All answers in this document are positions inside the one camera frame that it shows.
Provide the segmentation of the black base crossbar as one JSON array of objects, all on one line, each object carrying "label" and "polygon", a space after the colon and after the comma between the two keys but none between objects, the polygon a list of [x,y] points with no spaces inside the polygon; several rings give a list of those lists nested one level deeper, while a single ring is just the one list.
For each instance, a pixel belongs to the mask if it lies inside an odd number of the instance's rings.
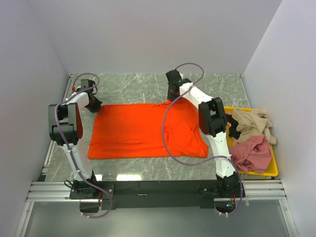
[{"label": "black base crossbar", "polygon": [[200,207],[214,208],[222,199],[245,197],[240,185],[232,188],[216,180],[98,181],[91,187],[83,181],[71,187],[70,199],[101,200],[108,208]]}]

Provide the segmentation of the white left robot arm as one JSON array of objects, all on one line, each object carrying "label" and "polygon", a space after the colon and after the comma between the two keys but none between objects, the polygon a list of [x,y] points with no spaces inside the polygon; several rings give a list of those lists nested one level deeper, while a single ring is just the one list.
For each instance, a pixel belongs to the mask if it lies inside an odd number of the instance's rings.
[{"label": "white left robot arm", "polygon": [[98,92],[97,84],[91,79],[81,79],[78,88],[72,86],[69,98],[60,104],[48,106],[50,139],[63,149],[74,173],[74,180],[66,180],[64,184],[71,189],[72,194],[87,198],[96,197],[100,190],[82,148],[83,125],[80,110],[86,108],[93,114],[100,111],[102,102],[95,97]]}]

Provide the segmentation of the black t shirt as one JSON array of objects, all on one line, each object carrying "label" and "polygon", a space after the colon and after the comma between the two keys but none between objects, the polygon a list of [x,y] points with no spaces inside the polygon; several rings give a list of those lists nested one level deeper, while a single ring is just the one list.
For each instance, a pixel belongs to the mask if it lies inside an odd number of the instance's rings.
[{"label": "black t shirt", "polygon": [[233,118],[232,115],[226,114],[227,124],[229,126],[229,137],[239,139],[241,132],[237,131],[238,121]]}]

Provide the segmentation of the orange t shirt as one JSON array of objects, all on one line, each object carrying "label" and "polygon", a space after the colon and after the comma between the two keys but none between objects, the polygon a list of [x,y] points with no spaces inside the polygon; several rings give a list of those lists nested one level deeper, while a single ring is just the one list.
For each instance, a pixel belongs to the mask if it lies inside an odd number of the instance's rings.
[{"label": "orange t shirt", "polygon": [[89,144],[89,159],[154,158],[169,156],[205,158],[208,146],[198,125],[198,112],[183,98],[163,117],[169,101],[139,104],[104,105],[96,116]]}]

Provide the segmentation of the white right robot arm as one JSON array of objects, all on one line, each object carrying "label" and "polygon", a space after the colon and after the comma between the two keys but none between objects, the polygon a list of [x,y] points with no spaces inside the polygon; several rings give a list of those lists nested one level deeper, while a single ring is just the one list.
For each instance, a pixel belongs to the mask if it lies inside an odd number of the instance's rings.
[{"label": "white right robot arm", "polygon": [[205,94],[195,86],[195,83],[191,82],[189,79],[182,78],[177,69],[167,72],[166,78],[168,81],[167,99],[171,101],[171,104],[165,112],[162,126],[165,125],[168,112],[171,110],[172,106],[177,101],[185,98],[197,108],[199,129],[207,136],[213,151],[213,156],[210,158],[197,163],[185,163],[173,156],[166,144],[164,134],[162,134],[163,145],[169,156],[176,162],[186,166],[197,166],[210,160],[215,160],[216,178],[218,183],[217,191],[215,193],[222,197],[228,197],[236,192],[236,188],[239,188],[240,196],[242,197],[242,179],[236,166],[232,162],[227,144],[227,118],[222,99],[219,97],[213,98]]}]

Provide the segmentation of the beige t shirt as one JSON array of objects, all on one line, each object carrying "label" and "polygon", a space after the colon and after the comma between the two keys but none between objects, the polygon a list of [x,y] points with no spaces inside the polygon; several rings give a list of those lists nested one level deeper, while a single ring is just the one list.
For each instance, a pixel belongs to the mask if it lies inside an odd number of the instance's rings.
[{"label": "beige t shirt", "polygon": [[253,136],[264,135],[271,145],[277,144],[276,137],[271,134],[274,125],[264,111],[258,109],[246,111],[234,108],[232,117],[238,122],[237,132],[240,132],[240,136],[237,141],[239,143],[245,142]]}]

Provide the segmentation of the pink t shirt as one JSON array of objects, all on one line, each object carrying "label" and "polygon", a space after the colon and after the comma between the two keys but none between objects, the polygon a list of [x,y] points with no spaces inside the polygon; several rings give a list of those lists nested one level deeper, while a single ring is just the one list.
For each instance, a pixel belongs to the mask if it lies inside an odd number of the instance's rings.
[{"label": "pink t shirt", "polygon": [[272,160],[271,146],[264,135],[252,136],[229,148],[231,159],[238,170],[264,173]]}]

